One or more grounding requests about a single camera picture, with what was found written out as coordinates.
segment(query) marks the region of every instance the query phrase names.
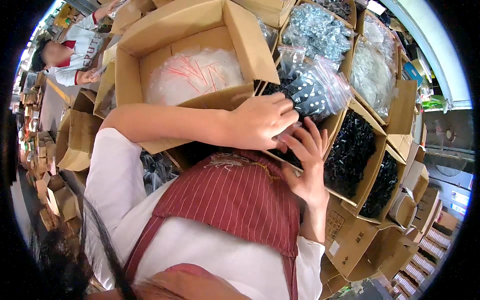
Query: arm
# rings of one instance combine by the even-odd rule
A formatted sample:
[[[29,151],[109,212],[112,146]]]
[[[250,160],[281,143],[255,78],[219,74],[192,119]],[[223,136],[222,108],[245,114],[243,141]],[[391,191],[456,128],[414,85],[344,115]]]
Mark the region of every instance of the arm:
[[[64,86],[72,86],[79,84],[89,84],[97,82],[100,79],[100,75],[92,77],[92,74],[96,69],[83,72],[79,70],[65,70],[64,68],[57,68],[55,71],[55,78],[59,84]]]
[[[170,137],[266,150],[276,147],[273,136],[298,120],[292,108],[281,93],[249,98],[234,111],[139,103],[117,107],[100,129],[115,128],[135,143]]]
[[[301,142],[289,135],[280,137],[301,161],[303,174],[297,177],[288,164],[284,164],[283,171],[290,189],[307,203],[299,235],[323,244],[329,199],[329,193],[324,186],[324,156],[328,137],[326,130],[320,135],[310,118],[305,118],[305,125],[310,132],[303,128],[297,128],[294,132],[294,136]]]
[[[106,15],[112,13],[115,10],[115,5],[119,0],[113,0],[107,6],[97,9],[93,14],[84,17],[82,20],[75,23],[76,26],[79,26],[83,29],[90,30],[97,27],[98,21],[100,21]]]

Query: red collar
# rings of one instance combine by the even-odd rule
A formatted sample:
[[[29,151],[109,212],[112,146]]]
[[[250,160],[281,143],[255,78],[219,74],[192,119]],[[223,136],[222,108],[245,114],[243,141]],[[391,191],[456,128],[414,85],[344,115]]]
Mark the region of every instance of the red collar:
[[[62,43],[62,45],[70,48],[70,49],[73,49],[73,47],[75,46],[75,43],[77,41],[65,41]],[[70,66],[70,58],[67,58],[66,60],[64,61],[61,61],[60,63],[57,64],[57,68],[63,68],[63,67],[68,67]]]

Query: paper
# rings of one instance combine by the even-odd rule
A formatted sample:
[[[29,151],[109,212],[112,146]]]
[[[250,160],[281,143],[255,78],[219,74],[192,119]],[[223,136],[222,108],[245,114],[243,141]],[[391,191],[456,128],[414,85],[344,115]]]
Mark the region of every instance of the paper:
[[[332,243],[332,246],[330,246],[330,248],[328,249],[328,251],[330,252],[331,255],[335,256],[336,252],[338,251],[338,248],[340,248],[340,245],[334,241]]]

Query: label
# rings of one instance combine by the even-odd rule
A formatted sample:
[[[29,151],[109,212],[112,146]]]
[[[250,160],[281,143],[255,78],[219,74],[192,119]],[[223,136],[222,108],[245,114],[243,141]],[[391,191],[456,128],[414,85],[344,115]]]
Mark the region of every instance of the label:
[[[468,196],[466,196],[464,194],[452,191],[452,200],[457,201],[458,203],[461,203],[465,206],[468,206],[468,202],[469,202],[470,199],[469,199]]]
[[[467,210],[465,208],[462,208],[458,205],[455,205],[452,203],[452,209],[458,211],[460,214],[465,215],[467,213]]]
[[[335,256],[336,252],[338,251],[338,248],[340,248],[340,245],[336,241],[334,241],[332,243],[332,246],[330,246],[330,248],[328,249],[328,252],[330,252],[332,256]]]
[[[325,224],[325,237],[330,243],[335,241],[335,238],[345,223],[345,219],[339,215],[336,211],[331,210],[328,213]]]

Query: finger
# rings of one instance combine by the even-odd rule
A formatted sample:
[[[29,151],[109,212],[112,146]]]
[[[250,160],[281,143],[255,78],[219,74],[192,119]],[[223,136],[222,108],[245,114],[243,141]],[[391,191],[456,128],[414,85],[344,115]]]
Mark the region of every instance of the finger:
[[[304,119],[305,125],[307,125],[308,131],[312,135],[313,140],[315,141],[315,145],[317,145],[318,150],[322,150],[322,137],[320,136],[320,132],[318,131],[317,126],[309,117]]]
[[[326,159],[325,155],[328,147],[328,132],[327,129],[322,130],[322,157]]]
[[[277,103],[279,101],[282,101],[282,100],[285,100],[285,94],[283,93],[274,93],[274,94],[271,94],[271,95],[265,95],[265,96],[261,96],[261,97],[265,97],[265,99],[267,101],[269,101],[270,103]]]
[[[286,134],[281,135],[280,140],[284,142],[290,149],[292,149],[293,154],[295,154],[300,161],[310,160],[310,153],[308,152],[307,148],[300,143],[299,140]]]
[[[299,120],[299,113],[292,109],[289,112],[284,113],[280,120],[278,121],[279,129],[281,129],[278,133],[282,132],[283,130],[287,129],[288,126],[296,123]]]
[[[305,129],[303,128],[297,128],[295,130],[295,132],[293,133],[293,135],[300,139],[301,142],[302,142],[302,145],[308,150],[308,152],[311,154],[311,155],[319,155],[321,152],[319,152],[319,149],[317,147],[317,145],[315,144],[315,141],[313,140],[312,138],[312,135],[306,131]]]
[[[297,174],[295,174],[293,167],[285,161],[282,162],[282,171],[283,175],[285,176],[285,181],[290,189],[294,191],[301,183],[300,178],[298,178]]]
[[[280,115],[289,112],[293,109],[293,102],[288,100],[288,99],[283,99],[274,104],[278,111],[280,112]]]
[[[280,150],[282,153],[287,153],[287,150],[288,150],[288,146],[280,140],[277,141],[276,148]]]

